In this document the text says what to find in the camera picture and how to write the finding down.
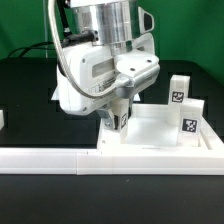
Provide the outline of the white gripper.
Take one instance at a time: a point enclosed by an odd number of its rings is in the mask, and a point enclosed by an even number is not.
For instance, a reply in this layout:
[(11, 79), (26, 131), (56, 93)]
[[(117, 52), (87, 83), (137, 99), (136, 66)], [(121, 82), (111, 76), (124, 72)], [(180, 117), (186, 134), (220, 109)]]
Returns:
[(79, 33), (60, 43), (60, 107), (74, 115), (97, 110), (105, 127), (114, 129), (112, 102), (120, 98), (115, 92), (118, 58), (133, 50), (155, 55), (154, 18), (139, 6), (74, 6), (72, 10)]

